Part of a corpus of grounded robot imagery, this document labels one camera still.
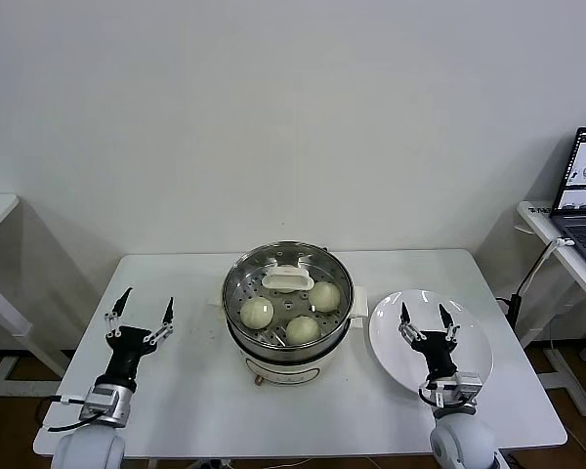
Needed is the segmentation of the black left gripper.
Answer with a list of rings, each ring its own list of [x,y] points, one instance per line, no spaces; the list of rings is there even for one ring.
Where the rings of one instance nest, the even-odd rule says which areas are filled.
[[[150,332],[134,326],[120,326],[126,303],[132,291],[128,287],[105,313],[106,343],[112,354],[105,372],[97,378],[97,384],[136,386],[136,376],[141,357],[156,351],[156,344],[164,341],[174,331],[174,298],[171,297],[163,315],[161,326]]]

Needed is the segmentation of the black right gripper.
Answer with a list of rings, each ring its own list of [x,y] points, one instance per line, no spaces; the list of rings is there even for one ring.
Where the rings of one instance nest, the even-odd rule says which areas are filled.
[[[423,338],[422,332],[413,324],[406,304],[401,303],[398,331],[412,350],[424,356],[428,381],[451,377],[457,371],[451,358],[451,353],[457,346],[457,325],[443,304],[439,304],[439,314],[445,334],[441,331],[424,331]]]

